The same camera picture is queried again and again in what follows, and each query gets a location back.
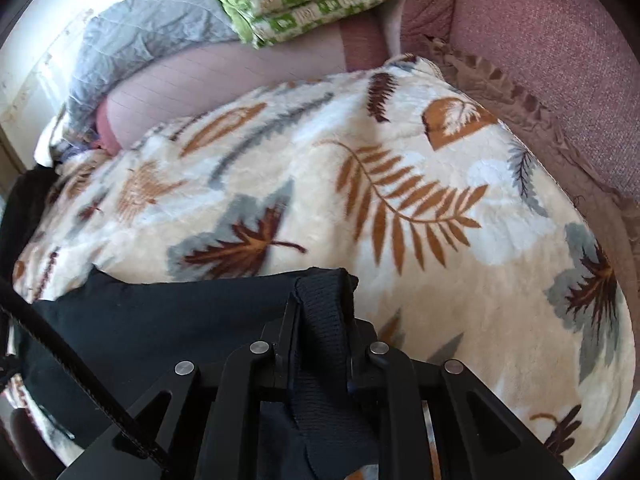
maple leaf print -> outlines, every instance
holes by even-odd
[[[292,188],[289,180],[260,203],[255,197],[236,195],[212,232],[169,248],[169,273],[179,281],[255,276],[273,247],[305,254],[303,246],[277,238]]]
[[[606,349],[605,364],[618,350],[620,324],[618,281],[601,245],[583,224],[572,222],[564,233],[574,266],[558,274],[545,291],[554,313],[566,329],[582,332],[580,382],[595,368]]]
[[[285,207],[285,203],[277,203],[275,207],[265,209],[255,230],[239,221],[231,226],[238,241],[217,240],[214,246],[187,254],[184,262],[189,265],[210,266],[208,278],[239,278],[258,274],[271,246],[290,247],[306,253],[306,249],[298,244],[275,239]]]

wall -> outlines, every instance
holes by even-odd
[[[69,22],[84,10],[101,12],[116,1],[33,0],[0,49],[0,122],[25,166],[33,165],[38,136],[57,113],[64,95],[63,91],[52,95],[46,86],[33,88],[30,73]],[[26,83],[31,86],[25,92]]]

black strap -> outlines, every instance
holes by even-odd
[[[290,408],[319,480],[345,478],[378,462],[378,441],[347,391],[350,349],[345,322],[353,319],[357,279],[344,269],[296,282],[302,306],[298,348],[290,362]]]

gray quilted blanket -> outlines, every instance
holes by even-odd
[[[218,0],[124,0],[87,25],[66,104],[81,134],[100,101],[153,60],[197,43],[237,40]]]

black cable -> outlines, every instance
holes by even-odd
[[[120,428],[120,431],[163,470],[169,470],[169,455],[140,428],[136,420],[102,385],[89,367],[60,334],[24,301],[5,280],[0,279],[0,309],[18,322],[36,341],[44,346],[66,372],[78,383],[90,399]]]

